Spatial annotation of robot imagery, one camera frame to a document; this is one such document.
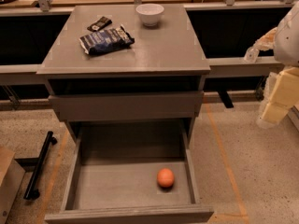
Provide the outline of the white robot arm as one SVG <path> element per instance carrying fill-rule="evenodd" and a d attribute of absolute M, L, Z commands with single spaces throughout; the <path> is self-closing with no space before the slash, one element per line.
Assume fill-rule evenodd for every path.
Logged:
<path fill-rule="evenodd" d="M 296 2 L 278 26 L 258 39 L 253 47 L 257 50 L 274 51 L 274 58 L 285 68 L 269 77 L 258 123 L 263 128 L 278 125 L 299 101 L 299 2 Z"/>

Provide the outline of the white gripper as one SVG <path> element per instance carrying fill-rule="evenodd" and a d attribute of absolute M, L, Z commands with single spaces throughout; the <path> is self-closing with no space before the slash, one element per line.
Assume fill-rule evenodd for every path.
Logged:
<path fill-rule="evenodd" d="M 277 27 L 257 39 L 254 48 L 267 51 L 274 48 Z M 299 101 L 299 68 L 287 66 L 278 74 L 271 72 L 266 80 L 257 124 L 264 129 L 275 127 Z"/>

